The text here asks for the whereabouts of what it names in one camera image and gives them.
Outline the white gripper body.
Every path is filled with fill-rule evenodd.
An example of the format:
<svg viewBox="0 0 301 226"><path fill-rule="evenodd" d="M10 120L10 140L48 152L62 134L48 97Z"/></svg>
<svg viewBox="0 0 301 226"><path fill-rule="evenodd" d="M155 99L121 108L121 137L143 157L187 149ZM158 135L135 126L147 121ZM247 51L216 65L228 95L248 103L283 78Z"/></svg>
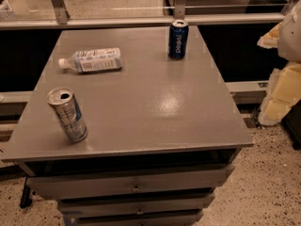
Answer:
<svg viewBox="0 0 301 226"><path fill-rule="evenodd" d="M301 61L301 0L285 16L278 36L278 55L288 61Z"/></svg>

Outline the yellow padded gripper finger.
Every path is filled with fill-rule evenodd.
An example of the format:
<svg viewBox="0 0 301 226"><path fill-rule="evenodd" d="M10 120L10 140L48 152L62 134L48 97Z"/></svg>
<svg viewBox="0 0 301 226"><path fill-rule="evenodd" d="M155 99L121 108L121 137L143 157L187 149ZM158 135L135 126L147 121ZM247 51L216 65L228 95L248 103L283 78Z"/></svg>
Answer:
<svg viewBox="0 0 301 226"><path fill-rule="evenodd" d="M258 122L264 126L281 122L300 100L301 64L288 62L282 70L273 69L266 96L261 103Z"/></svg>
<svg viewBox="0 0 301 226"><path fill-rule="evenodd" d="M279 29L281 25L282 23L278 23L269 32L261 36L257 42L257 45L265 49L277 48Z"/></svg>

